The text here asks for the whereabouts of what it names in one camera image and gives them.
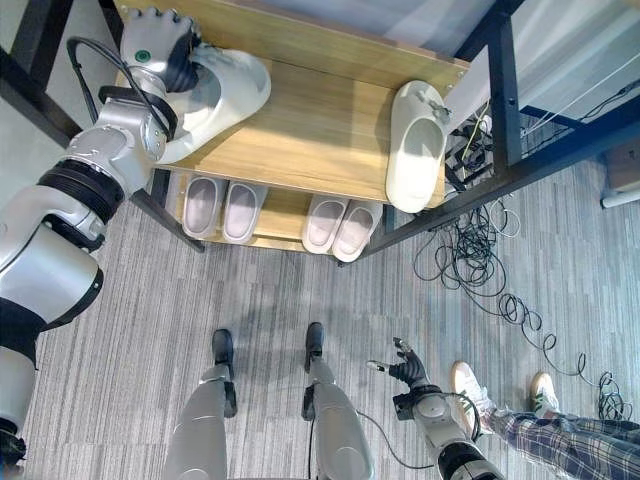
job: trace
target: shoe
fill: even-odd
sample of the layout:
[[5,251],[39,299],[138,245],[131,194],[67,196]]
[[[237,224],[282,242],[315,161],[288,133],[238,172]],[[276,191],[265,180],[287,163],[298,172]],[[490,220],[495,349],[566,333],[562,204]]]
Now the shoe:
[[310,323],[307,327],[305,338],[304,371],[309,373],[311,368],[311,357],[322,356],[322,345],[324,343],[324,327],[320,322]]
[[[491,415],[496,409],[496,404],[488,397],[487,388],[480,386],[476,376],[473,374],[473,370],[467,363],[458,361],[453,364],[451,368],[451,385],[454,392],[465,395],[475,404],[481,420],[480,433],[493,433],[483,425],[482,420]],[[473,407],[462,398],[458,400],[458,407],[469,432],[473,431],[475,424]]]
[[333,255],[342,262],[353,262],[369,243],[381,217],[381,203],[351,200],[331,246]]
[[271,94],[269,71],[253,55],[201,43],[191,55],[198,83],[167,101],[179,118],[175,138],[157,162],[174,163],[256,113]]
[[219,328],[213,332],[211,340],[214,365],[226,365],[229,367],[229,377],[233,380],[233,337],[226,328]]
[[446,145],[449,113],[438,91],[426,82],[405,84],[391,109],[391,148],[386,191],[398,210],[423,210],[436,187]]
[[553,418],[560,413],[560,403],[553,388],[551,376],[545,372],[538,372],[531,380],[530,401],[531,408],[538,418]]
[[311,253],[327,253],[336,238],[349,200],[314,195],[309,205],[302,244]]
[[203,239],[215,233],[227,180],[194,176],[189,180],[182,212],[182,229],[190,237]]
[[244,244],[251,240],[268,191],[269,188],[262,185],[231,182],[222,227],[227,242]]

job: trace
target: shoe rack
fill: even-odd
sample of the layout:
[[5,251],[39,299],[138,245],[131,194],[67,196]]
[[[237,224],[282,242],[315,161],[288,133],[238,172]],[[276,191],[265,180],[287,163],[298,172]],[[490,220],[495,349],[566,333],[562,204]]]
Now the shoe rack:
[[[176,216],[194,172],[270,187],[250,245],[305,251],[301,236],[314,193],[388,203],[385,178],[391,105],[410,80],[444,97],[468,63],[385,38],[320,23],[259,1],[117,0],[117,6],[175,8],[196,19],[205,41],[251,53],[272,91],[254,116],[188,158],[163,166],[182,175]],[[429,203],[444,199],[444,167]],[[221,235],[205,239],[224,242]]]

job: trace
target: slipper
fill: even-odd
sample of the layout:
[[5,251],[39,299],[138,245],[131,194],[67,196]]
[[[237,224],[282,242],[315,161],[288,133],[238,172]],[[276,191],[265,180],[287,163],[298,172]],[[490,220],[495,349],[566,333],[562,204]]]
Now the slipper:
[[334,257],[343,262],[353,262],[358,258],[369,243],[381,217],[382,204],[379,202],[349,202],[349,208],[331,247]]
[[231,182],[222,227],[227,242],[243,244],[251,240],[268,191],[269,188],[263,185]]
[[398,210],[424,209],[436,187],[446,145],[449,111],[426,82],[405,84],[393,100],[387,197]]
[[340,221],[349,200],[326,195],[314,195],[307,222],[302,232],[302,244],[311,253],[327,253],[336,238]]
[[182,213],[182,229],[190,237],[214,234],[228,180],[194,176],[189,180]]
[[196,64],[198,83],[187,92],[167,94],[179,124],[159,164],[187,157],[260,110],[271,94],[269,72],[253,55],[201,43],[191,61]]

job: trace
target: white sneaker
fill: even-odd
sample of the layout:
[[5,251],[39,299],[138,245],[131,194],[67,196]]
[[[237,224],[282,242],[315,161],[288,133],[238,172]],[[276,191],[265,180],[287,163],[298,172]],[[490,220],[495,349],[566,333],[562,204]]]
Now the white sneaker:
[[531,408],[538,418],[553,418],[560,413],[560,403],[551,376],[538,372],[531,380]]
[[[451,385],[454,392],[468,397],[469,400],[475,404],[481,420],[480,432],[484,434],[493,433],[488,427],[483,425],[482,420],[489,418],[491,413],[496,409],[496,404],[488,397],[487,388],[480,386],[476,376],[473,374],[473,370],[471,370],[471,367],[467,363],[458,361],[453,364],[451,368]],[[473,431],[475,424],[473,407],[462,398],[458,400],[458,407],[460,408],[460,413],[469,432]]]

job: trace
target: plaid pants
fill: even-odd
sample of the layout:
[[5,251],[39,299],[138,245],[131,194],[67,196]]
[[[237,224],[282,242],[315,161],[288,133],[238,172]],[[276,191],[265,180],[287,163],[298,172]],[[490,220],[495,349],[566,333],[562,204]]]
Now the plaid pants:
[[529,460],[570,477],[640,480],[640,425],[557,414],[496,410],[491,429]]

